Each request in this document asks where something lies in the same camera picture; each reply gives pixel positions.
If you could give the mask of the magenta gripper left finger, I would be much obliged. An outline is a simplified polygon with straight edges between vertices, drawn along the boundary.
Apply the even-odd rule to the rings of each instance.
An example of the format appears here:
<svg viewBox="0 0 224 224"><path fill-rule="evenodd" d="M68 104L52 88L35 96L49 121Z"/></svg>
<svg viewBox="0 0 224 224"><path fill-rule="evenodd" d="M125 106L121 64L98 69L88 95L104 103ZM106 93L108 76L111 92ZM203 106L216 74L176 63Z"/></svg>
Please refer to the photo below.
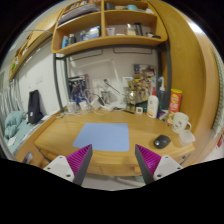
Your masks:
<svg viewBox="0 0 224 224"><path fill-rule="evenodd" d="M76 185L81 185L92 154L92 145L87 145L68 156L59 155L44 170Z"/></svg>

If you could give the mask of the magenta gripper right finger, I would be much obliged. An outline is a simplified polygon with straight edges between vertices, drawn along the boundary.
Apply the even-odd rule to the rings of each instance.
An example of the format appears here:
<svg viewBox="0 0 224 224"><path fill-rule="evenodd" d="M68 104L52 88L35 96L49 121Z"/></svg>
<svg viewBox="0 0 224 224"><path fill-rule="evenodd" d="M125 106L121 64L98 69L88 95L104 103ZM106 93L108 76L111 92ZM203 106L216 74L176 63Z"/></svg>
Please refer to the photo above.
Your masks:
<svg viewBox="0 0 224 224"><path fill-rule="evenodd" d="M140 145L135 145L135 156L146 184L182 169L182 166L169 155L160 156Z"/></svg>

